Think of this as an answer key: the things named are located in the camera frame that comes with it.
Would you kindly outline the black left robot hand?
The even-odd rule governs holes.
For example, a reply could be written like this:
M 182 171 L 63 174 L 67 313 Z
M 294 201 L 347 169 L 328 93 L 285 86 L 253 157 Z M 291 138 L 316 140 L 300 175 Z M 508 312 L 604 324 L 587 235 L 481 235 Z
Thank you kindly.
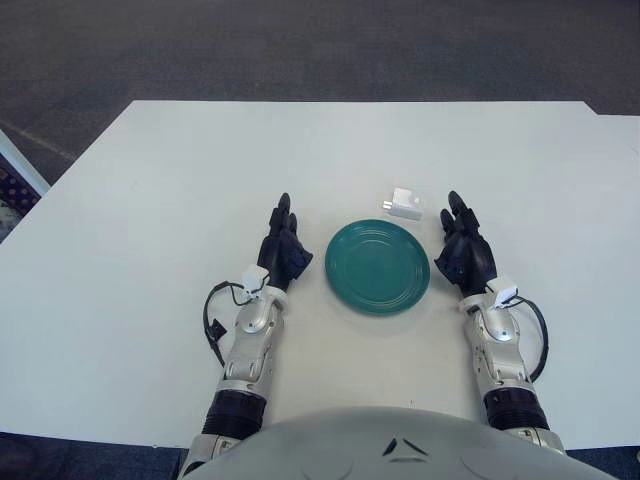
M 263 239 L 257 265 L 269 273 L 268 285 L 287 292 L 309 266 L 313 254 L 297 236 L 297 217 L 290 211 L 288 193 L 283 193 L 269 220 L 269 232 Z

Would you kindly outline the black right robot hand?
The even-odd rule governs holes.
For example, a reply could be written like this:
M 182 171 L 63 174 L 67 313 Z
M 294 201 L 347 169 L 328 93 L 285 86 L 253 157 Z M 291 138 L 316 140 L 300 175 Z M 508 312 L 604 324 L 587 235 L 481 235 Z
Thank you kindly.
M 449 209 L 440 212 L 444 248 L 435 264 L 463 298 L 483 294 L 488 282 L 497 277 L 491 247 L 479 232 L 474 211 L 459 194 L 450 191 L 448 202 Z

